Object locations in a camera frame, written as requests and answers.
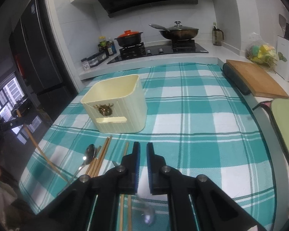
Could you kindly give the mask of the metal spoon left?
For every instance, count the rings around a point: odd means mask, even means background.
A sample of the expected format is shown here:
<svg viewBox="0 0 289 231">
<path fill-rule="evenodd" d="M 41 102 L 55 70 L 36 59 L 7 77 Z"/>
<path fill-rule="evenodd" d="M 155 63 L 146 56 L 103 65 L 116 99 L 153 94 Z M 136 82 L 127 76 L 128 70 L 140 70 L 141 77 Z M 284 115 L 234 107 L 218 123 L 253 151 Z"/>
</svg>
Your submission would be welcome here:
<svg viewBox="0 0 289 231">
<path fill-rule="evenodd" d="M 74 173 L 74 175 L 72 176 L 71 180 L 69 181 L 69 184 L 71 184 L 73 182 L 73 180 L 76 178 L 77 174 L 87 165 L 89 165 L 91 163 L 91 161 L 93 160 L 94 156 L 96 153 L 96 147 L 94 144 L 90 144 L 85 153 L 84 153 L 84 157 L 83 157 L 83 163 L 80 165 L 80 167 L 76 170 L 76 172 Z"/>
</svg>

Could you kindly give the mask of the black refrigerator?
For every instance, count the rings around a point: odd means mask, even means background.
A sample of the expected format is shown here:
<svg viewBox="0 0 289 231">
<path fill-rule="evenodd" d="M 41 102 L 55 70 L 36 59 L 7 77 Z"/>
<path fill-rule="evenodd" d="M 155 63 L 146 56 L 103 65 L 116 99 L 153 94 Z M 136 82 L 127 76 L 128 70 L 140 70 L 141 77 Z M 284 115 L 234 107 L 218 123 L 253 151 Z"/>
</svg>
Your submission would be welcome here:
<svg viewBox="0 0 289 231">
<path fill-rule="evenodd" d="M 12 33 L 20 71 L 43 110 L 55 121 L 72 101 L 75 88 L 48 44 L 38 0 L 30 0 Z"/>
</svg>

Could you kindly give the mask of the teal plaid tablecloth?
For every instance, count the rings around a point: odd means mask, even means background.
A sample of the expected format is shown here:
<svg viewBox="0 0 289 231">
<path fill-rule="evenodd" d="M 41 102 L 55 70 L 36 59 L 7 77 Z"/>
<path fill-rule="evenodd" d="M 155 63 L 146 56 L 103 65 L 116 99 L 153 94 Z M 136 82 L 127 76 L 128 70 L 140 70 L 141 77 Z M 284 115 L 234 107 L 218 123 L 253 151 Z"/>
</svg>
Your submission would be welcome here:
<svg viewBox="0 0 289 231">
<path fill-rule="evenodd" d="M 133 143 L 141 145 L 138 195 L 155 210 L 155 222 L 142 219 L 144 205 L 131 197 L 133 230 L 169 230 L 166 196 L 153 196 L 148 185 L 146 145 L 182 174 L 207 175 L 267 230 L 275 218 L 271 159 L 250 108 L 216 64 L 179 63 L 130 70 L 138 74 L 147 103 L 147 121 L 136 134 L 113 134 L 103 160 L 103 174 Z M 89 144 L 102 146 L 100 133 L 84 107 L 82 91 L 44 135 L 39 147 L 69 179 Z M 19 187 L 33 212 L 48 205 L 66 185 L 35 150 Z"/>
</svg>

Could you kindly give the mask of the cream utensil holder box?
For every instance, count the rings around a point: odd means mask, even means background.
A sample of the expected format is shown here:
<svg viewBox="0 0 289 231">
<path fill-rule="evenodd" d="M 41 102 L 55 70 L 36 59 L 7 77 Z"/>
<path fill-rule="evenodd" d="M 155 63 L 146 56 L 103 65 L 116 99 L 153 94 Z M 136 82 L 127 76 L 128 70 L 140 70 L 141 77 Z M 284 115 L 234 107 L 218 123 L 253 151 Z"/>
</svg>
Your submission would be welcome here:
<svg viewBox="0 0 289 231">
<path fill-rule="evenodd" d="M 148 108 L 138 74 L 97 82 L 81 104 L 101 133 L 128 134 L 145 127 Z"/>
</svg>

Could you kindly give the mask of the spice rack with jars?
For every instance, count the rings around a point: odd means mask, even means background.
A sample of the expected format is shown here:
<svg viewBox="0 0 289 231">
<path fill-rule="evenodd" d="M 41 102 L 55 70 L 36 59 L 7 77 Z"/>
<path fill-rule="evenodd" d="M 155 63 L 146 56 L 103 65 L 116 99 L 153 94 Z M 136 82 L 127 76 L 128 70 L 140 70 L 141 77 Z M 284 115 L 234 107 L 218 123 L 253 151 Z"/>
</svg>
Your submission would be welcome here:
<svg viewBox="0 0 289 231">
<path fill-rule="evenodd" d="M 105 51 L 101 51 L 96 54 L 93 54 L 92 56 L 88 58 L 82 59 L 81 64 L 82 64 L 83 69 L 87 71 L 90 68 L 97 67 L 106 59 L 108 59 L 108 56 L 106 55 Z"/>
</svg>

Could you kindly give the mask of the sauce bottles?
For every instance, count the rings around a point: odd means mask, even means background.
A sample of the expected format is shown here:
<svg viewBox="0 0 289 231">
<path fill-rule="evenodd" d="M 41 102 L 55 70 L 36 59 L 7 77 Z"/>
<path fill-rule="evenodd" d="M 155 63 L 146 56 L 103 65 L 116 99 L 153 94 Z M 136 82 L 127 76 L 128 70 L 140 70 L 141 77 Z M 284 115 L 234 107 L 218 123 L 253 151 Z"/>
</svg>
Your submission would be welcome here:
<svg viewBox="0 0 289 231">
<path fill-rule="evenodd" d="M 105 52 L 107 56 L 112 56 L 117 53 L 115 44 L 111 40 L 111 38 L 106 39 L 105 36 L 100 36 L 98 40 L 99 40 L 98 49 L 100 52 Z"/>
</svg>

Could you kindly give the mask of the black pot orange lid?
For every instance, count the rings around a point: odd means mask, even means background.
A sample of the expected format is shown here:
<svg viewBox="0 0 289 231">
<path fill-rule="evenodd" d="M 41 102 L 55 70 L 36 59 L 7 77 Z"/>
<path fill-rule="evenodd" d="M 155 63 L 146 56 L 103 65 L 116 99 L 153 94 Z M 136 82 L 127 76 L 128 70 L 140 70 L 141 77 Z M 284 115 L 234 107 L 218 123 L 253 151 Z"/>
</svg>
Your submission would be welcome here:
<svg viewBox="0 0 289 231">
<path fill-rule="evenodd" d="M 122 48 L 127 48 L 141 43 L 142 32 L 126 30 L 124 34 L 115 38 L 118 45 Z"/>
</svg>

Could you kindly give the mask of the black gas stove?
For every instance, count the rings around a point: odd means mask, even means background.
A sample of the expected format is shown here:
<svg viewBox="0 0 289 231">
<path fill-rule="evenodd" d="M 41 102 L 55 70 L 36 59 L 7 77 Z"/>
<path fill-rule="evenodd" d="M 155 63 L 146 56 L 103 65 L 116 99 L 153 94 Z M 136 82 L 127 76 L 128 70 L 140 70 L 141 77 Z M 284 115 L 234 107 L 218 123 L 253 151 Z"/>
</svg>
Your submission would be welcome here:
<svg viewBox="0 0 289 231">
<path fill-rule="evenodd" d="M 121 48 L 120 55 L 113 58 L 108 64 L 121 62 L 123 60 L 137 59 L 146 56 L 165 55 L 165 54 L 182 54 L 182 53 L 204 53 L 208 51 L 196 43 L 193 39 L 190 40 L 174 40 L 168 44 L 145 46 L 140 43 L 134 46 Z"/>
</svg>

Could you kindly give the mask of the wooden cutting board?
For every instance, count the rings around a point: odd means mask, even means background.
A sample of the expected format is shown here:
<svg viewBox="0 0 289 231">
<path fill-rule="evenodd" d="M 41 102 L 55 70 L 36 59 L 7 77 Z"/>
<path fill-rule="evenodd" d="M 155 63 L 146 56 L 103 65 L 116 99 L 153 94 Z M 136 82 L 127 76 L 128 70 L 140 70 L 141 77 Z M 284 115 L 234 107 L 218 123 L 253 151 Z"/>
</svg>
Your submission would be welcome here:
<svg viewBox="0 0 289 231">
<path fill-rule="evenodd" d="M 284 89 L 257 64 L 227 59 L 222 70 L 243 95 L 253 94 L 272 99 L 289 98 Z"/>
</svg>

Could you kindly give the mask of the green mat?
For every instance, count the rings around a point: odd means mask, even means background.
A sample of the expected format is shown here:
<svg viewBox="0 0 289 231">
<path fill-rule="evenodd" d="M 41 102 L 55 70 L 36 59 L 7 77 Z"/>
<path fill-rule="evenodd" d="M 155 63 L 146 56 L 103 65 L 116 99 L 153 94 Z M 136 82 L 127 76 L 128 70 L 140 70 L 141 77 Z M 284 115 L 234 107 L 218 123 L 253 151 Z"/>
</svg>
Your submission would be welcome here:
<svg viewBox="0 0 289 231">
<path fill-rule="evenodd" d="M 262 101 L 252 110 L 261 107 L 269 115 L 271 125 L 277 135 L 282 151 L 289 165 L 289 99 Z"/>
</svg>

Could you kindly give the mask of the black wok with lid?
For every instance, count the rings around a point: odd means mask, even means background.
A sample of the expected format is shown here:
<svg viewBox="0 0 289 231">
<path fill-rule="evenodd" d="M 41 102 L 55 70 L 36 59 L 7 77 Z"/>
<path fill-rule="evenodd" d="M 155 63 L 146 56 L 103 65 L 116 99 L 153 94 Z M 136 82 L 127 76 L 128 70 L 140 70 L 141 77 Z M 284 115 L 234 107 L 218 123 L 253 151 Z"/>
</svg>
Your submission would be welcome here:
<svg viewBox="0 0 289 231">
<path fill-rule="evenodd" d="M 149 24 L 150 27 L 159 30 L 162 37 L 168 40 L 190 40 L 198 35 L 199 29 L 182 26 L 180 21 L 175 21 L 175 25 L 169 28 L 158 24 Z"/>
</svg>

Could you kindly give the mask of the dark water jug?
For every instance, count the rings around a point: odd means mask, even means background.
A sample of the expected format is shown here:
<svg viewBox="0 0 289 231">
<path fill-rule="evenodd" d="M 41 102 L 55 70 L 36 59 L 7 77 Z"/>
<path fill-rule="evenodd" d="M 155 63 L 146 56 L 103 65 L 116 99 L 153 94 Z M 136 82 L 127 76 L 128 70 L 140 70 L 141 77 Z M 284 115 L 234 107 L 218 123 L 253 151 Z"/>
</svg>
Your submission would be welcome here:
<svg viewBox="0 0 289 231">
<path fill-rule="evenodd" d="M 222 42 L 224 41 L 224 32 L 217 28 L 213 27 L 213 45 L 222 46 Z"/>
</svg>

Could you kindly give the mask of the bag of colourful sponges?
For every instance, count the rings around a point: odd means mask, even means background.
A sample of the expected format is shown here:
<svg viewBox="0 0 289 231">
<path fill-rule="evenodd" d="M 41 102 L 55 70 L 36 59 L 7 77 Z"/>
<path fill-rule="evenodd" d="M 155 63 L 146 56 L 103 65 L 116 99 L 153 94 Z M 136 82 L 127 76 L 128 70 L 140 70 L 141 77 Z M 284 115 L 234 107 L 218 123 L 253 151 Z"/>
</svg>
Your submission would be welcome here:
<svg viewBox="0 0 289 231">
<path fill-rule="evenodd" d="M 261 68 L 270 71 L 275 71 L 279 61 L 282 64 L 286 64 L 288 61 L 281 46 L 272 46 L 255 32 L 249 35 L 249 45 L 246 47 L 245 57 Z"/>
</svg>

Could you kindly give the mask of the white utensil caddy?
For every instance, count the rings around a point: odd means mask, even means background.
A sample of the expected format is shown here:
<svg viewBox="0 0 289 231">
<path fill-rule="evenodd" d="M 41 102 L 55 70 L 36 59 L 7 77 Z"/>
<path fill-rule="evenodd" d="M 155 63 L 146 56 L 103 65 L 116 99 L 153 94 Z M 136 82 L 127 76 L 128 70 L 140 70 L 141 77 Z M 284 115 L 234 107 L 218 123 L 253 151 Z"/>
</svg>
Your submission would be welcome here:
<svg viewBox="0 0 289 231">
<path fill-rule="evenodd" d="M 289 82 L 289 23 L 281 14 L 279 14 L 278 20 L 283 35 L 278 36 L 277 40 L 277 64 L 275 72 L 286 82 Z"/>
</svg>

